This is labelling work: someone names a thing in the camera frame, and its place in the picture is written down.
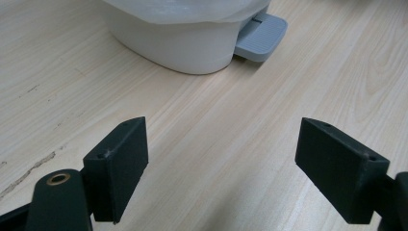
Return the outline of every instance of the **plastic bag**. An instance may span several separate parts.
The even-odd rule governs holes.
[[[102,0],[155,24],[237,22],[266,7],[270,0]]]

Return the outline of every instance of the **light wood surface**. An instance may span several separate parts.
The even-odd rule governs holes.
[[[376,230],[347,225],[295,165],[302,117],[408,169],[408,2],[276,0],[264,64],[190,76],[120,44],[92,1],[0,2],[0,214],[146,116],[150,164],[121,223],[94,230]]]

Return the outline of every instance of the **gray pedal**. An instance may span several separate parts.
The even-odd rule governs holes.
[[[277,16],[259,13],[238,34],[234,54],[254,62],[264,62],[285,36],[288,23]]]

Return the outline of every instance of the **wood grain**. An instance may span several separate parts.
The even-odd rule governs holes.
[[[120,44],[92,1],[0,2],[0,214],[146,116],[150,164],[121,223],[94,230],[376,230],[346,224],[294,164],[302,117],[408,169],[408,2],[272,1],[264,64],[190,76]]]

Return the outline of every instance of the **trash can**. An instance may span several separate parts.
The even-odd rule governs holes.
[[[136,53],[176,71],[207,74],[230,64],[240,30],[254,15],[265,12],[269,1],[97,0],[97,3],[111,33]],[[286,22],[283,19],[282,22],[284,34]]]

